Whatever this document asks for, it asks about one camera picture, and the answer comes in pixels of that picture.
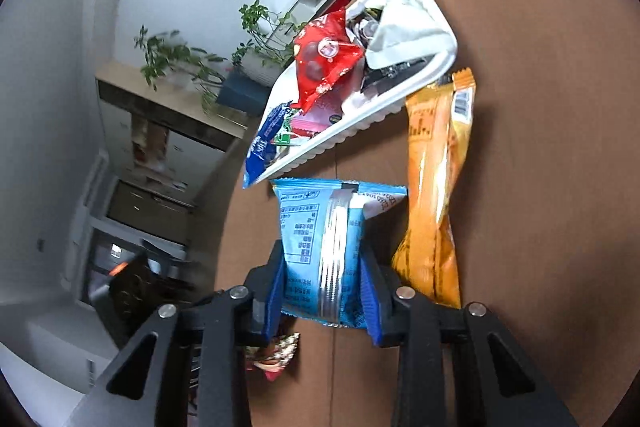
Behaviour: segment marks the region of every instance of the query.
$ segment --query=nutrition facts label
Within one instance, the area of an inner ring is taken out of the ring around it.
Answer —
[[[316,233],[318,220],[317,203],[283,206],[280,209],[280,227],[282,237],[290,237],[287,242],[285,259],[287,263],[309,264],[311,245]]]

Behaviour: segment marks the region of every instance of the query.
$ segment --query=silver foil strip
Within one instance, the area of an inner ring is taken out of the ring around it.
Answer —
[[[318,315],[328,323],[339,323],[344,254],[352,188],[334,190],[329,199],[318,270]]]

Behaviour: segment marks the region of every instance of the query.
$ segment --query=wooden shelf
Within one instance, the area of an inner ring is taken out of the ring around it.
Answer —
[[[140,69],[112,60],[95,73],[98,80],[129,91],[135,95],[146,98],[151,102],[167,107],[175,112],[193,118],[201,123],[219,129],[237,138],[244,136],[246,127],[241,122],[236,122],[220,115],[208,117],[202,110],[200,93],[172,84],[158,78],[156,86],[158,90],[146,85],[146,81]]]

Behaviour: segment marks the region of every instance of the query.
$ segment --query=red candy wrapper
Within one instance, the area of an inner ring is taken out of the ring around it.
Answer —
[[[364,55],[344,27],[345,10],[327,13],[307,24],[293,41],[300,99],[291,107],[306,113]]]
[[[300,333],[292,333],[275,337],[267,347],[245,347],[247,369],[257,367],[264,371],[267,380],[276,380],[295,355],[299,339]]]

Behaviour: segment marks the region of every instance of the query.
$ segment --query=brown cardboard surface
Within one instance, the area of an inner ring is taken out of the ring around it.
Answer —
[[[494,309],[579,424],[600,427],[640,368],[640,4],[436,1],[458,38],[457,65],[478,82],[451,203],[463,299]],[[404,184],[406,154],[403,112],[291,175]],[[236,187],[217,287],[268,256],[278,237],[270,190]],[[405,211],[369,225],[380,257]],[[363,331],[294,328],[302,344],[290,375],[252,384],[254,424],[388,426],[395,351],[370,347]]]

